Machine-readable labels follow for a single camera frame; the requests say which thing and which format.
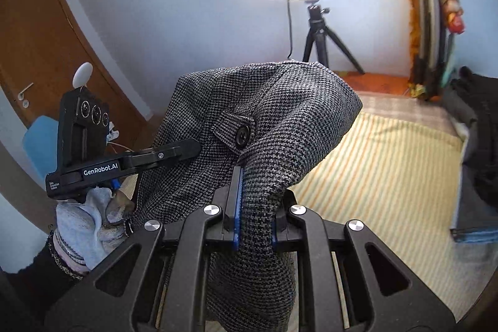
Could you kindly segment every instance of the silver screw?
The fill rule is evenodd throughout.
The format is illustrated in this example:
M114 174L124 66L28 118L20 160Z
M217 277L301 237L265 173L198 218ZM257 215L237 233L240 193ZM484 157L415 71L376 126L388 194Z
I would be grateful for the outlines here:
M159 229L160 226L161 226L161 223L156 219L150 219L144 225L144 227L147 231L156 231Z
M348 222L348 227L353 231L361 231L364 227L364 224L359 219L353 219Z
M217 205L209 204L205 206L204 212L207 215L216 215L220 212L220 208Z
M306 212L306 207L304 205L295 204L290 208L290 212L296 215L302 215Z

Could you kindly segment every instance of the houndstooth fabric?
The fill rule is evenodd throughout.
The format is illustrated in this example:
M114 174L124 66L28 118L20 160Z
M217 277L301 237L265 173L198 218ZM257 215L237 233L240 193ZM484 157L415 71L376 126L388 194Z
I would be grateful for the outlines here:
M245 168L238 252L213 254L207 308L228 331L284 331L295 298L292 261L271 245L278 196L335 148L362 104L318 63L287 61L220 68L178 80L154 145L184 138L202 144L190 163L146 171L133 226L185 218ZM250 140L235 143L247 125Z

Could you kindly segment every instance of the white antenna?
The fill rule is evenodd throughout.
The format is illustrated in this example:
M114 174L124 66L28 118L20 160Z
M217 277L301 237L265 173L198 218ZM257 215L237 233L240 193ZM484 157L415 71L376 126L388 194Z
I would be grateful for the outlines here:
M93 65L82 63L73 76L73 88L86 86L93 72Z

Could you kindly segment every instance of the door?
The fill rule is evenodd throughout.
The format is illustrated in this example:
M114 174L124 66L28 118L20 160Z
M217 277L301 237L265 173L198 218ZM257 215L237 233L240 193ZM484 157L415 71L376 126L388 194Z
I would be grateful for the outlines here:
M0 55L0 86L27 127L41 115L58 120L61 96L72 89L76 69L90 62L88 89L109 104L120 132L116 142L133 147L146 121L105 70L65 0L0 0ZM30 83L23 107L17 95Z

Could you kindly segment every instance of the red floor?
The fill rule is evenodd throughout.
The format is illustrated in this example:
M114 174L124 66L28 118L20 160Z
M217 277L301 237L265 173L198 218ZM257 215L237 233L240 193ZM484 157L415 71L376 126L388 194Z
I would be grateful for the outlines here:
M337 74L355 91L403 95L408 88L407 77L392 77L380 73L360 75L357 72L338 72Z

